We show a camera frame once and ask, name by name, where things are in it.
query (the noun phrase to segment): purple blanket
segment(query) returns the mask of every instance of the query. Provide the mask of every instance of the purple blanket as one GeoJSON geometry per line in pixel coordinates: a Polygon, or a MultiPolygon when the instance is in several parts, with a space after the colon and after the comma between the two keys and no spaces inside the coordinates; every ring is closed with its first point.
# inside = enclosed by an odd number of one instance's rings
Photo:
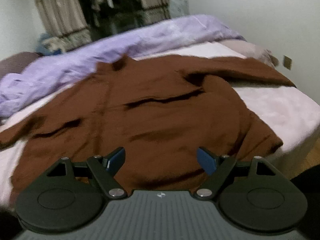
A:
{"type": "Polygon", "coordinates": [[[0,117],[10,117],[60,87],[86,77],[95,71],[98,61],[111,63],[124,53],[140,57],[224,39],[244,40],[215,17],[194,15],[105,38],[67,54],[42,57],[21,74],[10,73],[0,80],[0,117]]]}

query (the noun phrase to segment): wall outlet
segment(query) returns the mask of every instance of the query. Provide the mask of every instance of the wall outlet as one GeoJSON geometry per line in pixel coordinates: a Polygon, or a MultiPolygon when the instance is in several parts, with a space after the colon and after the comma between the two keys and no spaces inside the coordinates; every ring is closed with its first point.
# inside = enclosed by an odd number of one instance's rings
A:
{"type": "Polygon", "coordinates": [[[289,70],[291,70],[292,59],[287,57],[286,55],[283,57],[283,66],[289,70]]]}

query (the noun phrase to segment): pillow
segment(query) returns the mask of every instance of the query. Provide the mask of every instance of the pillow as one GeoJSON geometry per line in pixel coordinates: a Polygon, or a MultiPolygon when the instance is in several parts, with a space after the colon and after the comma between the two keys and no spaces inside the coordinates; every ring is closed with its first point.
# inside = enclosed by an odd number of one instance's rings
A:
{"type": "Polygon", "coordinates": [[[31,62],[40,58],[40,55],[34,52],[20,52],[9,58],[0,61],[0,79],[8,73],[20,74],[31,62]]]}
{"type": "Polygon", "coordinates": [[[271,55],[270,50],[264,49],[256,44],[241,40],[225,40],[221,41],[220,44],[246,57],[253,57],[273,68],[278,64],[277,59],[271,55]]]}

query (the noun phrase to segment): ribbed gray surface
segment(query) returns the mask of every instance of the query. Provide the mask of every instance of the ribbed gray surface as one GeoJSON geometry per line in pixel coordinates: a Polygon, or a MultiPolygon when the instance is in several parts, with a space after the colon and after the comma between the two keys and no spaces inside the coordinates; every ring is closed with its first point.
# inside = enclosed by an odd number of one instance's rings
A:
{"type": "Polygon", "coordinates": [[[226,222],[210,202],[187,191],[134,191],[125,200],[111,201],[90,225],[62,235],[26,231],[17,240],[305,240],[292,231],[281,236],[257,236],[226,222]]]}

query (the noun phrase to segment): mattress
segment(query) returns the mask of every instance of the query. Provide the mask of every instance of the mattress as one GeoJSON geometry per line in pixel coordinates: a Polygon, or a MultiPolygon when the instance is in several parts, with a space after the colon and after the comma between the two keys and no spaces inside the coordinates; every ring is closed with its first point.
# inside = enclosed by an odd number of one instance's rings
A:
{"type": "MultiPolygon", "coordinates": [[[[171,54],[207,58],[228,56],[245,58],[245,56],[219,43],[206,42],[148,57],[140,57],[136,60],[171,54]]],[[[0,127],[0,131],[20,122],[68,87],[70,85],[17,112],[0,127]]],[[[267,159],[285,176],[291,177],[292,172],[300,165],[319,137],[320,106],[294,87],[258,85],[246,82],[233,82],[232,87],[247,107],[268,124],[284,142],[283,146],[267,159]]],[[[22,138],[12,147],[0,152],[0,205],[2,206],[9,203],[12,190],[10,176],[19,161],[26,141],[26,138],[22,138]]]]}

